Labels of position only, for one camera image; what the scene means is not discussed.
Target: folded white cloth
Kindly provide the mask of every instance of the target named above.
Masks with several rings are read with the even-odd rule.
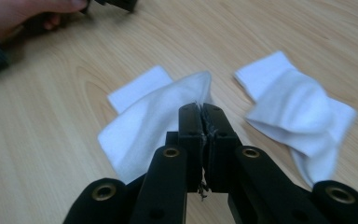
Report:
[[[310,186],[329,179],[355,110],[329,98],[316,80],[299,72],[280,51],[243,67],[235,77],[255,101],[247,121],[291,148]]]
[[[190,103],[210,103],[211,75],[197,73],[172,82],[156,66],[108,96],[119,115],[98,139],[118,179],[130,183],[146,173],[166,132],[178,130],[178,110]]]

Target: black device held in hand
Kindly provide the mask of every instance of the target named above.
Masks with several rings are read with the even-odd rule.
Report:
[[[137,1],[138,0],[107,0],[107,1],[95,0],[95,2],[97,2],[103,6],[107,3],[107,4],[115,6],[115,7],[120,7],[124,10],[129,11],[129,12],[133,12]],[[87,2],[88,2],[87,6],[80,11],[83,14],[87,14],[88,9],[90,7],[91,0],[88,0]],[[42,34],[42,33],[46,32],[46,29],[43,27],[43,22],[45,22],[45,20],[49,17],[49,15],[51,15],[50,12],[45,12],[45,13],[36,15],[36,16],[32,17],[31,19],[29,19],[28,21],[26,21],[23,25],[24,25],[25,29],[27,29],[28,31],[30,31],[34,34]]]
[[[266,152],[243,146],[223,110],[209,104],[182,106],[179,131],[166,134],[145,175],[129,185],[94,181],[63,223],[185,223],[187,193],[203,199],[209,189],[228,194],[236,223],[358,223],[355,189],[337,181],[300,188]]]

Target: white cloth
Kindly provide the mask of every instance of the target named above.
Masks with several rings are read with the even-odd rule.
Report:
[[[235,77],[255,101],[247,121],[291,148],[310,186],[329,179],[355,110],[329,98],[316,80],[299,72],[280,51],[243,67]]]
[[[178,110],[210,103],[211,75],[197,73],[172,82],[160,66],[108,96],[119,115],[98,140],[118,178],[125,184],[146,173],[167,132],[178,130]]]

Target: wood grain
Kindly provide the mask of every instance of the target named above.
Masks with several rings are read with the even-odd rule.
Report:
[[[358,1],[140,0],[133,14],[92,4],[66,28],[16,41],[0,72],[0,223],[62,223],[91,181],[116,176],[97,141],[117,116],[106,95],[155,64],[173,79],[210,71],[241,141],[304,188],[288,149],[244,121],[253,102],[233,73],[282,50],[358,112]],[[358,118],[334,179],[358,190]],[[233,223],[227,195],[189,195],[186,220]]]

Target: wooden table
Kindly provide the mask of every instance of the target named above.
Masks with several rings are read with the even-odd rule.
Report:
[[[140,0],[136,12],[93,3],[64,29],[15,40],[0,72],[0,223],[62,223],[92,181],[115,177],[97,134],[106,100],[155,64],[178,79],[202,70],[241,141],[263,148],[306,188],[289,151],[244,120],[253,106],[233,74],[282,50],[358,112],[358,1]],[[358,118],[334,179],[358,190]],[[189,195],[187,223],[232,223],[227,195]]]

